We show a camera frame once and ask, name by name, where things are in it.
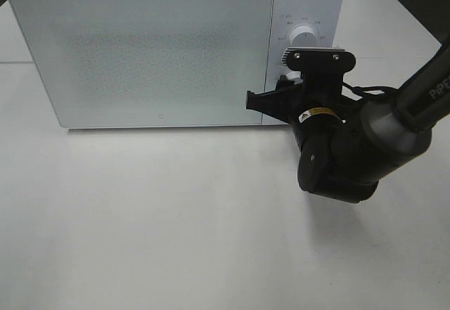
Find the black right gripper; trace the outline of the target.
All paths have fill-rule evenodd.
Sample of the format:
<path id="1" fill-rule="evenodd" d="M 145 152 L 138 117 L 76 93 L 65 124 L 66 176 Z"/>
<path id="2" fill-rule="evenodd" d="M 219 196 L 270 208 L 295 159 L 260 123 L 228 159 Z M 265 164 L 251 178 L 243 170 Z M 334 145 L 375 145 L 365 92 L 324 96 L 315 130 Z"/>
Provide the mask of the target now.
<path id="1" fill-rule="evenodd" d="M 344 74 L 301 73 L 301 79 L 281 75 L 273 91 L 247 91 L 245 108 L 288 124 L 300 122 L 309 111 L 333 115 L 339 120 L 348 118 L 348 98 L 342 95 Z"/>

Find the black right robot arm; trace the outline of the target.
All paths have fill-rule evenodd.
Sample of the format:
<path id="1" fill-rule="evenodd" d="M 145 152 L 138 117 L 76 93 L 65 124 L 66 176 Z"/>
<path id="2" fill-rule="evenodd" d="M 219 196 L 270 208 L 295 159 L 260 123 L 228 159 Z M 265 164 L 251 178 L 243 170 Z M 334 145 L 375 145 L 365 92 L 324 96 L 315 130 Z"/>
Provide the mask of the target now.
<path id="1" fill-rule="evenodd" d="M 300 149 L 297 180 L 308 193 L 358 203 L 381 178 L 422 155 L 449 114 L 449 43 L 399 88 L 353 86 L 355 56 L 339 48 L 290 47 L 273 91 L 248 92 L 246 107 L 289 124 Z"/>

